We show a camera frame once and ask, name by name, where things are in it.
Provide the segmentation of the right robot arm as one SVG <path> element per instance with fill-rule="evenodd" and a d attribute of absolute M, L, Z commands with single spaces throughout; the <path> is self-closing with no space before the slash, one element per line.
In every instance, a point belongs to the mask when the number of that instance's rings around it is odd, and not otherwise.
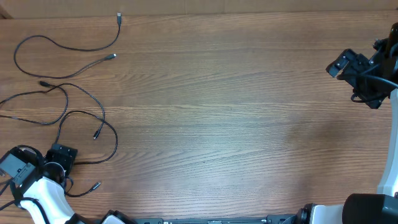
<path fill-rule="evenodd" d="M 352 102 L 374 110 L 390 104 L 390 136 L 374 193 L 353 193 L 335 205 L 308 203 L 295 215 L 268 215 L 263 223 L 397 223 L 397 24 L 385 39 L 374 41 L 373 49 L 371 57 L 345 49 L 325 70 L 352 88 Z"/>

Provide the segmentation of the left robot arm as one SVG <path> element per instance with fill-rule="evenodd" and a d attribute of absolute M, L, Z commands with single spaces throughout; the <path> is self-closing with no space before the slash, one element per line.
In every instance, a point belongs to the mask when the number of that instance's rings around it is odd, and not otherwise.
<path fill-rule="evenodd" d="M 75 213 L 66 200 L 73 197 L 65 188 L 77 152 L 61 144 L 53 144 L 46 155 L 26 145 L 7 151 L 1 158 L 1 174 L 11 177 L 6 186 L 14 200 L 1 210 L 15 205 L 27 210 L 35 223 L 94 223 Z"/>

